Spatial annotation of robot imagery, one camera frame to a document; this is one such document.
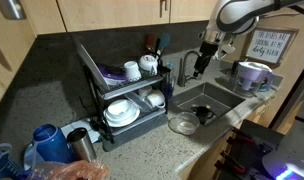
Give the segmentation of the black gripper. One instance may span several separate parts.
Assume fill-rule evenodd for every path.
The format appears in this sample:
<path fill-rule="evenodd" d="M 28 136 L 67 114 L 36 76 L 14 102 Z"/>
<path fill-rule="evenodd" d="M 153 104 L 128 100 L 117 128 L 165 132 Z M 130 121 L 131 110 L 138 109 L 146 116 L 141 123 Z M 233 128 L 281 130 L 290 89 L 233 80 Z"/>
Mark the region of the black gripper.
<path fill-rule="evenodd" d="M 203 74 L 205 68 L 209 65 L 211 58 L 215 55 L 218 50 L 218 46 L 214 44 L 210 44 L 207 42 L 203 42 L 200 47 L 200 55 L 197 58 L 197 61 L 194 65 L 194 73 L 193 76 L 197 77 L 199 74 Z"/>

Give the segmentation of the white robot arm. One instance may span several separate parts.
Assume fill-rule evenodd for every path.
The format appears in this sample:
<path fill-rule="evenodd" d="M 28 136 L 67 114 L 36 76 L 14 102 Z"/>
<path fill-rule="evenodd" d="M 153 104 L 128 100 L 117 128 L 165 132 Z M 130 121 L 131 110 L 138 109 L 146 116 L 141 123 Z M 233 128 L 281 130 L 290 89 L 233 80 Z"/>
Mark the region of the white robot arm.
<path fill-rule="evenodd" d="M 218 0 L 201 35 L 203 42 L 193 76 L 204 73 L 226 34 L 247 34 L 257 26 L 261 15 L 282 8 L 304 15 L 301 5 L 304 5 L 304 0 Z"/>

